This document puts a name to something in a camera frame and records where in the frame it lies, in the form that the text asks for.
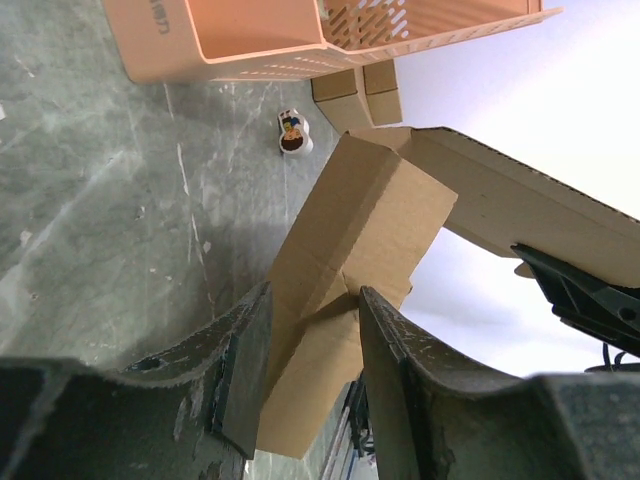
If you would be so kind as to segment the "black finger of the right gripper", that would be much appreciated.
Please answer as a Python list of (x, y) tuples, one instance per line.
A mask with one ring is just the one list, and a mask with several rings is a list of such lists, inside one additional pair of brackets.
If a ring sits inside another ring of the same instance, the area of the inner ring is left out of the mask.
[(552, 312), (566, 325), (639, 355), (639, 290), (610, 284), (533, 247), (514, 253), (531, 270)]

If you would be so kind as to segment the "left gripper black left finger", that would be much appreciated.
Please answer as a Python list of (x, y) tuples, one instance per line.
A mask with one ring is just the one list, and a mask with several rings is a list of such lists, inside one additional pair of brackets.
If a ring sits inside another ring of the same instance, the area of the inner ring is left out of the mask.
[(239, 479), (255, 455), (272, 326), (268, 283), (122, 370), (1, 361), (5, 479)]

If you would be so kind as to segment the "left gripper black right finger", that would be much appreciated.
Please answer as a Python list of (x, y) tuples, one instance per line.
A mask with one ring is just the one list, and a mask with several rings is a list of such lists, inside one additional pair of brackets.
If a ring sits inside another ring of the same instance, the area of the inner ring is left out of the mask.
[(383, 479), (635, 479), (639, 378), (488, 367), (359, 295), (364, 379)]

